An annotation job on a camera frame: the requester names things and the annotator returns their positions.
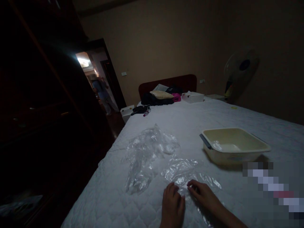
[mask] ceiling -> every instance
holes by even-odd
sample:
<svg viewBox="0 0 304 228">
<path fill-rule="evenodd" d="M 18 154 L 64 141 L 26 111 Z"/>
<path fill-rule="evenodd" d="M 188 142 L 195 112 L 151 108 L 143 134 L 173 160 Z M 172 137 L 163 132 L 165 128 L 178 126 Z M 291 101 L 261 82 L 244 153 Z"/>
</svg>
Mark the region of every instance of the ceiling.
<svg viewBox="0 0 304 228">
<path fill-rule="evenodd" d="M 91 63 L 91 61 L 90 61 L 90 58 L 89 58 L 89 56 L 88 56 L 88 54 L 87 54 L 86 52 L 77 53 L 77 54 L 76 54 L 76 57 L 77 57 L 78 59 L 84 59 L 84 60 L 88 61 L 89 66 L 83 67 L 83 68 L 82 68 L 82 70 L 83 70 L 84 72 L 94 70 L 93 65 L 92 65 L 92 63 Z"/>
<path fill-rule="evenodd" d="M 91 16 L 137 0 L 73 0 L 79 17 Z"/>
</svg>

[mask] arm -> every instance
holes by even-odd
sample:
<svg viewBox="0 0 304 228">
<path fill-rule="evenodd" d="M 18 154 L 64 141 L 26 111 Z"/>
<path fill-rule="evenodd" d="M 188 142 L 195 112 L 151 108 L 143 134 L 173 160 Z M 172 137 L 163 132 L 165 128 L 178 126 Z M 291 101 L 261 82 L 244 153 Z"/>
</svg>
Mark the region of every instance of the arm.
<svg viewBox="0 0 304 228">
<path fill-rule="evenodd" d="M 241 220 L 222 205 L 208 185 L 199 183 L 196 180 L 191 180 L 188 182 L 187 186 L 191 195 L 227 227 L 248 228 Z"/>
<path fill-rule="evenodd" d="M 229 228 L 247 228 L 247 226 L 239 220 L 234 214 L 227 210 L 223 205 L 221 205 L 218 210 L 211 212 L 215 217 L 217 217 L 222 223 L 226 224 Z"/>
</svg>

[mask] white box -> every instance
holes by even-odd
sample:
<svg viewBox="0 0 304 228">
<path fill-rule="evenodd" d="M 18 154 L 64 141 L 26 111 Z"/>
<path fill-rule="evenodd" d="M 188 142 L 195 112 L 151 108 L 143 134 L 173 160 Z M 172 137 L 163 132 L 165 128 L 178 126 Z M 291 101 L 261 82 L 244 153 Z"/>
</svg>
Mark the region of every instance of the white box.
<svg viewBox="0 0 304 228">
<path fill-rule="evenodd" d="M 210 129 L 202 131 L 204 150 L 218 165 L 253 162 L 271 147 L 241 128 Z"/>
<path fill-rule="evenodd" d="M 204 101 L 204 95 L 201 93 L 196 92 L 190 92 L 183 93 L 181 95 L 182 99 L 190 104 L 196 103 L 196 102 L 203 102 Z"/>
<path fill-rule="evenodd" d="M 134 105 L 122 108 L 120 110 L 121 116 L 123 117 L 124 123 L 126 123 L 128 121 L 128 119 L 130 118 L 132 112 L 133 112 L 133 108 Z"/>
</svg>

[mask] clothing pile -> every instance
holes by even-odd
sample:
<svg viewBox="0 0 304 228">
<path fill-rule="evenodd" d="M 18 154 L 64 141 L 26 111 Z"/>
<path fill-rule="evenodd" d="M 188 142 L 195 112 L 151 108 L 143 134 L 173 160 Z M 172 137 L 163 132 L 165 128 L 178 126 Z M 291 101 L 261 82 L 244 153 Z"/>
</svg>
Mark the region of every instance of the clothing pile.
<svg viewBox="0 0 304 228">
<path fill-rule="evenodd" d="M 181 101 L 181 94 L 183 89 L 172 85 L 167 87 L 159 84 L 153 91 L 150 93 L 145 93 L 142 97 L 142 105 L 171 105 L 174 102 Z"/>
</svg>

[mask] finger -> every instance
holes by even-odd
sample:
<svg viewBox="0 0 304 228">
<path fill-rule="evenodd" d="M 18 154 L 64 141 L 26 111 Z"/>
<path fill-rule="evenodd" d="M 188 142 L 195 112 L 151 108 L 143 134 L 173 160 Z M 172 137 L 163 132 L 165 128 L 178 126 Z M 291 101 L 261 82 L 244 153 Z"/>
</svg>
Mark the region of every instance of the finger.
<svg viewBox="0 0 304 228">
<path fill-rule="evenodd" d="M 198 182 L 198 181 L 196 181 L 196 180 L 191 180 L 191 181 L 189 181 L 188 182 L 188 184 L 187 184 L 187 186 L 189 187 L 189 186 L 191 186 L 191 185 L 199 185 L 200 183 Z"/>
<path fill-rule="evenodd" d="M 162 195 L 162 204 L 164 203 L 165 197 L 166 197 L 166 189 L 164 190 L 164 194 Z"/>
<path fill-rule="evenodd" d="M 167 186 L 167 188 L 166 188 L 166 195 L 169 194 L 169 190 L 170 190 L 170 188 L 171 188 L 173 185 L 174 185 L 174 182 L 168 184 L 168 186 Z"/>
<path fill-rule="evenodd" d="M 185 196 L 183 196 L 181 198 L 181 200 L 180 200 L 180 206 L 179 206 L 178 211 L 177 211 L 177 213 L 178 213 L 179 216 L 182 216 L 184 214 L 185 207 L 186 207 L 185 205 L 186 205 L 186 203 L 185 203 Z"/>
<path fill-rule="evenodd" d="M 179 189 L 179 187 L 176 186 L 176 185 L 171 186 L 171 187 L 170 187 L 170 190 L 169 190 L 169 194 L 170 194 L 171 196 L 174 196 L 175 192 L 176 192 L 178 189 Z"/>
<path fill-rule="evenodd" d="M 200 197 L 200 195 L 193 188 L 188 187 L 188 190 L 191 193 L 191 195 L 193 195 L 196 199 Z"/>
<path fill-rule="evenodd" d="M 176 192 L 173 199 L 174 199 L 174 201 L 176 202 L 176 205 L 177 205 L 178 201 L 181 199 L 181 195 L 178 192 Z"/>
</svg>

